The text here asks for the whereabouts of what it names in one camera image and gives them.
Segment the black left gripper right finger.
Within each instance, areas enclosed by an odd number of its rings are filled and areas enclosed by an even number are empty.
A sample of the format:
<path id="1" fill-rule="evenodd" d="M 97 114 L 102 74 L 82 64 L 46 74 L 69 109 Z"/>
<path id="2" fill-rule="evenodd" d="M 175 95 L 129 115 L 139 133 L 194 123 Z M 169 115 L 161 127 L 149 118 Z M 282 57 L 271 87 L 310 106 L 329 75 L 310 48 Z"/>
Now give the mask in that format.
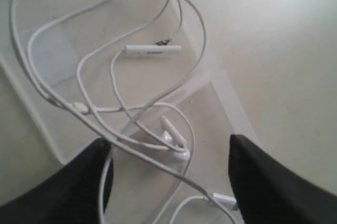
<path id="1" fill-rule="evenodd" d="M 336 195 L 287 169 L 244 135 L 230 136 L 228 174 L 245 223 L 336 223 Z"/>

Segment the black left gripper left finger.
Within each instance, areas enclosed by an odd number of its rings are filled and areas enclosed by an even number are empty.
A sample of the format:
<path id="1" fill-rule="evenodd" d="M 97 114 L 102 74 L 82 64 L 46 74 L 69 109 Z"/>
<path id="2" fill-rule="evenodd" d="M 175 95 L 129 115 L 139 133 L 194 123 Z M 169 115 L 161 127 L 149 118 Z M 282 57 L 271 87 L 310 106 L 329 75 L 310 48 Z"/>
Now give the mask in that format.
<path id="1" fill-rule="evenodd" d="M 98 138 L 44 182 L 1 206 L 1 223 L 99 223 L 98 191 L 111 145 Z"/>

